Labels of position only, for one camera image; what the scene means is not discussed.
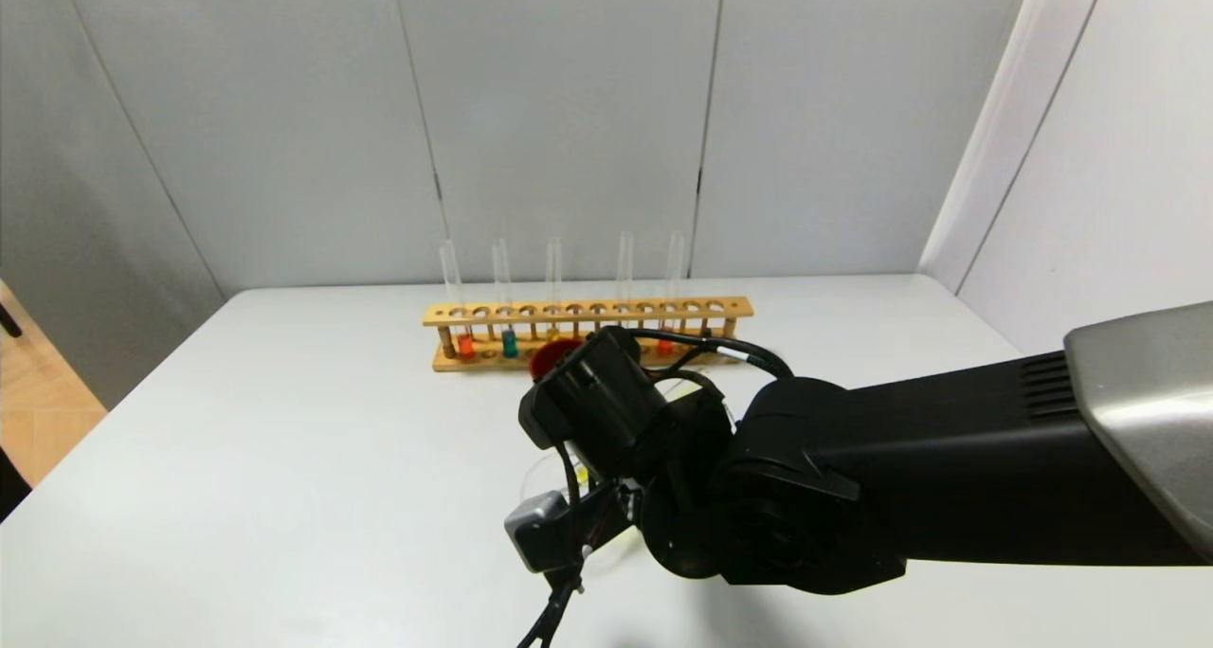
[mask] robotic arm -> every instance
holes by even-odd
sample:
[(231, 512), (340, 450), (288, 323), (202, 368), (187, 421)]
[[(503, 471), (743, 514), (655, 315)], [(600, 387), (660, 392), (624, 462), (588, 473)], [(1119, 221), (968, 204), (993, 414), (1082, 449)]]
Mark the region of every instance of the robotic arm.
[[(779, 377), (734, 427), (704, 376), (643, 369), (636, 335)], [(666, 402), (654, 383), (678, 376), (700, 390)], [(814, 593), (901, 576), (906, 558), (1213, 562), (1213, 302), (1077, 329), (1052, 354), (852, 391), (792, 377), (748, 343), (608, 326), (535, 382), (519, 420), (570, 476), (568, 500), (548, 493), (506, 519), (553, 587), (524, 646), (551, 641), (585, 557), (632, 525), (674, 574)]]

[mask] black cable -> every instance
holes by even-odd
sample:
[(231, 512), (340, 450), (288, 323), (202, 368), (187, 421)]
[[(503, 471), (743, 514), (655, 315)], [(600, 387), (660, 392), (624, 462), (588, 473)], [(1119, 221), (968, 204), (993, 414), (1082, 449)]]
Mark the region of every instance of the black cable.
[(564, 619), (564, 609), (568, 608), (569, 599), (573, 598), (573, 592), (580, 586), (581, 569), (577, 568), (577, 573), (573, 575), (573, 579), (559, 589), (552, 590), (552, 595), (547, 598), (547, 606), (543, 607), (543, 612), (539, 614), (539, 619), (531, 625), (526, 636), (518, 643), (518, 648), (529, 648), (535, 643), (536, 638), (540, 640), (540, 648), (551, 646), (552, 637), (556, 636), (556, 630), (560, 626), (560, 620)]
[(734, 340), (731, 337), (714, 337), (714, 336), (697, 336), (673, 331), (664, 331), (657, 329), (627, 329), (628, 335), (632, 337), (649, 337), (653, 340), (666, 340), (670, 342), (680, 342), (683, 345), (691, 345), (695, 347), (704, 347), (708, 351), (716, 351), (721, 347), (727, 347), (729, 349), (735, 349), (742, 352), (747, 356), (746, 363), (753, 364), (773, 376), (779, 379), (793, 377), (792, 368), (788, 366), (780, 359), (778, 354), (767, 349), (765, 347), (759, 347), (753, 342), (746, 342), (744, 340)]
[(573, 470), (573, 460), (569, 459), (569, 450), (564, 449), (563, 442), (556, 443), (556, 453), (560, 455), (564, 464), (564, 481), (569, 487), (569, 507), (576, 506), (581, 501), (581, 488), (577, 485), (577, 472)]
[(673, 364), (670, 364), (668, 366), (660, 370), (649, 370), (649, 369), (645, 370), (649, 370), (650, 375), (654, 376), (653, 379), (654, 382), (661, 382), (667, 377), (671, 377), (670, 374), (685, 366), (685, 364), (689, 364), (690, 360), (694, 359), (695, 357), (699, 357), (700, 354), (706, 354), (707, 352), (710, 352), (710, 349), (707, 349), (706, 347), (691, 347), (690, 349), (685, 351), (685, 353), (682, 357), (679, 357), (678, 360), (676, 360)]

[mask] table surface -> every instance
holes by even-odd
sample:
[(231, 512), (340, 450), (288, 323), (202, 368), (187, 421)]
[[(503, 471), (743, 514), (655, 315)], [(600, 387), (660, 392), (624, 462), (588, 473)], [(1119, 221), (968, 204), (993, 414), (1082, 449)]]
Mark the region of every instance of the table surface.
[[(523, 375), (429, 370), (437, 337), (420, 316), (443, 294), (233, 299), (0, 527), (2, 643), (516, 644), (547, 587), (502, 518), (543, 454), (518, 427)], [(693, 280), (685, 294), (747, 295), (757, 316), (739, 337), (847, 387), (1018, 356), (922, 277)], [(710, 375), (738, 414), (767, 382), (742, 365)], [(900, 580), (820, 597), (676, 578), (632, 532), (591, 558), (586, 590), (558, 646), (1203, 648), (1213, 636), (1213, 569), (1198, 568), (911, 562)]]

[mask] test tube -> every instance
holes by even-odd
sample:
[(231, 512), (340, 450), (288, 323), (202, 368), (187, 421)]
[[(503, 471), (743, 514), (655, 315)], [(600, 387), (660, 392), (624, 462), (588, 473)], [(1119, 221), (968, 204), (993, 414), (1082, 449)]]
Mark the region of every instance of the test tube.
[(636, 238), (632, 232), (619, 234), (619, 256), (615, 260), (615, 301), (628, 305), (632, 300), (632, 258), (636, 250)]
[[(460, 317), (467, 318), (467, 305), (463, 302), (463, 279), (459, 275), (459, 260), (455, 257), (455, 241), (446, 239), (443, 245), (438, 249), (438, 256), (443, 261), (443, 282), (446, 283), (446, 302), (451, 305), (450, 311), (454, 314), (455, 309), (459, 309)], [(439, 337), (443, 337), (443, 354), (449, 359), (456, 357), (454, 346), (450, 343), (450, 330), (446, 331), (445, 337), (443, 336), (442, 329), (439, 329)], [(463, 332), (459, 335), (459, 353), (460, 359), (471, 359), (475, 356), (475, 343), (472, 340), (472, 326), (471, 324), (463, 326)]]
[[(560, 312), (560, 237), (554, 235), (547, 239), (547, 312), (557, 314)], [(548, 340), (560, 336), (560, 328), (552, 322), (547, 331)]]
[[(682, 232), (673, 232), (670, 234), (670, 248), (666, 251), (666, 303), (665, 309), (672, 311), (678, 308), (678, 299), (682, 295), (682, 274), (683, 274), (683, 250), (687, 246), (685, 238), (683, 238)], [(662, 330), (685, 330), (687, 324), (683, 320), (682, 328), (674, 328), (673, 319), (662, 319)], [(657, 342), (657, 354), (668, 356), (673, 353), (673, 343), (668, 341)]]
[[(499, 308), (505, 307), (509, 314), (514, 313), (514, 302), (509, 286), (509, 251), (506, 248), (506, 239), (499, 238), (492, 241), (492, 282), (497, 290)], [(518, 337), (514, 328), (506, 324), (501, 329), (501, 356), (507, 359), (518, 358)]]

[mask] wooden test tube rack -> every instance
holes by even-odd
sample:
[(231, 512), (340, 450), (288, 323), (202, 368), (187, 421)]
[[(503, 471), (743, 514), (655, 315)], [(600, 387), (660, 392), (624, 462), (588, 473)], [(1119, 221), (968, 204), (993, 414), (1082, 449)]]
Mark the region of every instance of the wooden test tube rack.
[[(526, 370), (540, 347), (557, 339), (583, 339), (597, 329), (627, 324), (656, 329), (662, 322), (672, 331), (697, 335), (705, 328), (712, 335), (734, 337), (738, 319), (753, 317), (753, 307), (741, 296), (651, 297), (642, 300), (565, 300), (560, 302), (501, 302), (431, 305), (421, 323), (438, 330), (435, 371)], [(460, 358), (456, 340), (471, 326), (475, 353)], [(518, 357), (502, 356), (501, 331), (513, 328)], [(688, 348), (674, 345), (672, 353), (659, 354), (656, 342), (639, 339), (640, 363), (645, 366), (672, 364)], [(733, 362), (705, 354), (696, 363)]]

